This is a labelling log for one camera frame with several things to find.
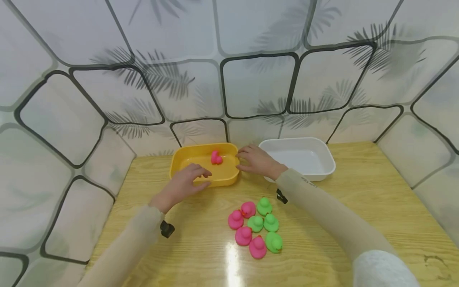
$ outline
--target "table surface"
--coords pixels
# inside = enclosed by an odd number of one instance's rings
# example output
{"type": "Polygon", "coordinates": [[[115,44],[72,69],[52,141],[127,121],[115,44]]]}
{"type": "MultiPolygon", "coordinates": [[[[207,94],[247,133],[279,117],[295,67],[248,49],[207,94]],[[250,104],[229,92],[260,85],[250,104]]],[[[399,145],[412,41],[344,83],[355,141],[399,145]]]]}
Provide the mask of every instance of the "table surface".
{"type": "MultiPolygon", "coordinates": [[[[458,286],[459,250],[377,145],[329,148],[336,171],[316,184],[381,231],[421,286],[458,286]]],[[[88,268],[166,185],[171,158],[132,162],[88,268]]],[[[166,215],[174,234],[160,237],[124,286],[352,286],[351,263],[330,235],[303,210],[275,199],[274,183],[247,173],[239,177],[232,186],[209,188],[175,206],[166,215]],[[284,248],[255,260],[248,247],[235,243],[227,217],[243,202],[261,197],[273,204],[284,248]]]]}

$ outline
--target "yellow plastic tub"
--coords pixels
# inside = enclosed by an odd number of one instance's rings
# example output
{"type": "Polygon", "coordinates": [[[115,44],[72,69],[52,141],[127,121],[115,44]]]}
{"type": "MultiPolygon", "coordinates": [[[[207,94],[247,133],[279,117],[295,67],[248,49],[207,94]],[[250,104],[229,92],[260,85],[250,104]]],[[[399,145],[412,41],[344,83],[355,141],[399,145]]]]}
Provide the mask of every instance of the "yellow plastic tub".
{"type": "Polygon", "coordinates": [[[177,171],[190,163],[196,163],[212,173],[212,176],[208,179],[204,177],[195,179],[194,182],[196,184],[201,181],[211,180],[210,187],[230,186],[236,182],[239,174],[239,170],[236,168],[236,165],[239,164],[239,159],[235,157],[237,151],[237,147],[228,142],[184,146],[178,149],[172,157],[169,177],[172,178],[177,171]],[[222,157],[223,162],[221,164],[217,165],[210,162],[210,157],[214,150],[217,150],[219,156],[222,157]]]}

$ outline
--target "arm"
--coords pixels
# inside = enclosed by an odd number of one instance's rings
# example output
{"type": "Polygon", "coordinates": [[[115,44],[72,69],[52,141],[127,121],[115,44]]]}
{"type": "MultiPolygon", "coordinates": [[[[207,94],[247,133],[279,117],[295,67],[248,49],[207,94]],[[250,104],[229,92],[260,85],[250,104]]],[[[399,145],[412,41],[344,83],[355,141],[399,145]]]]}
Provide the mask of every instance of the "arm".
{"type": "Polygon", "coordinates": [[[187,196],[210,185],[210,181],[193,185],[196,177],[212,174],[198,164],[190,164],[177,172],[171,181],[132,218],[121,235],[86,273],[78,287],[122,286],[148,248],[156,242],[164,215],[187,196]]]}
{"type": "Polygon", "coordinates": [[[369,250],[382,250],[396,255],[393,247],[379,231],[333,196],[297,171],[275,161],[259,147],[245,146],[239,150],[237,157],[249,163],[248,166],[238,165],[240,170],[275,180],[289,202],[306,210],[334,237],[351,261],[369,250]]]}

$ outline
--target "wall tile pattern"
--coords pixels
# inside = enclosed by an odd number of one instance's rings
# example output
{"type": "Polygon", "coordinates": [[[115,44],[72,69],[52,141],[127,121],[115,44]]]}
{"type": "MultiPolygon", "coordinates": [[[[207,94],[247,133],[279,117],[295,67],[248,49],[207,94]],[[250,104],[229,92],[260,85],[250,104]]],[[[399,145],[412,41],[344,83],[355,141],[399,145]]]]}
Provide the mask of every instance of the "wall tile pattern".
{"type": "Polygon", "coordinates": [[[219,141],[378,143],[459,245],[458,12],[0,1],[0,285],[75,286],[132,159],[219,141]]]}

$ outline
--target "hand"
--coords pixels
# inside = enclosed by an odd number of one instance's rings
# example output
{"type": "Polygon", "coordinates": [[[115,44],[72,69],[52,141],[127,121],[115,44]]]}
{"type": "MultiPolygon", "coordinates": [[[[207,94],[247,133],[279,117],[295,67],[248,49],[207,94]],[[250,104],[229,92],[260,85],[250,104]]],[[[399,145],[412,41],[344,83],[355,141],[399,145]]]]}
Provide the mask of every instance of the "hand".
{"type": "Polygon", "coordinates": [[[267,152],[254,145],[241,148],[236,157],[249,162],[249,165],[236,165],[239,170],[260,174],[272,180],[276,180],[281,173],[288,169],[285,165],[275,161],[267,152]]]}
{"type": "Polygon", "coordinates": [[[194,186],[193,181],[201,176],[207,178],[212,176],[212,173],[198,164],[189,164],[186,168],[174,174],[161,192],[151,199],[149,206],[154,206],[166,214],[175,204],[190,195],[200,192],[211,184],[210,181],[206,181],[194,186]]]}

